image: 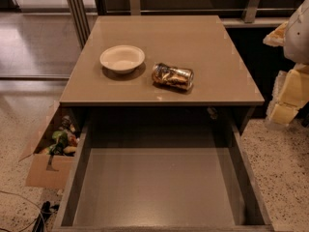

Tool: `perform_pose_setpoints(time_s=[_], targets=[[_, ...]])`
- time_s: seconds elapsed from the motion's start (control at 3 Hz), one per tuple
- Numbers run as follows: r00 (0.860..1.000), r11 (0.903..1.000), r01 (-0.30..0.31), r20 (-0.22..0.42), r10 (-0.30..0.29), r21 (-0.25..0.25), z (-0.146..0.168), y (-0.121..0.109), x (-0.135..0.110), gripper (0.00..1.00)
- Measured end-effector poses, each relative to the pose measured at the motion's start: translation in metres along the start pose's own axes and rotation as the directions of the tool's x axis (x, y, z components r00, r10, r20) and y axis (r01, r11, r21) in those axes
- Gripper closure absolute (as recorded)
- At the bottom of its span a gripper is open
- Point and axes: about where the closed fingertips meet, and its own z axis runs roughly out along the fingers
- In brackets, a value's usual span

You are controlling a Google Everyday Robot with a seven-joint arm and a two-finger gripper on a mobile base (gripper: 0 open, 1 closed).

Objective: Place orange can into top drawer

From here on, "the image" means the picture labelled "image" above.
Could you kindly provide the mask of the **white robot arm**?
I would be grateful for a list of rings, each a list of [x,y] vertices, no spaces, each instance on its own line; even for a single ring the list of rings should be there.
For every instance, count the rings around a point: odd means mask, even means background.
[[[284,57],[295,63],[291,70],[280,71],[275,78],[267,108],[267,122],[286,127],[309,102],[309,0],[288,21],[266,35],[263,43],[282,46]]]

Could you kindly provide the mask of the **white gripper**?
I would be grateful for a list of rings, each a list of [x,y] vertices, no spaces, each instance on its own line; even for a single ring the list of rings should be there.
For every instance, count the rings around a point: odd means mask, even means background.
[[[271,31],[264,37],[263,43],[273,47],[283,46],[287,25],[285,21]],[[267,122],[288,126],[297,114],[295,107],[300,109],[308,102],[309,65],[295,64],[288,73],[280,71],[275,78],[272,100],[267,107]]]

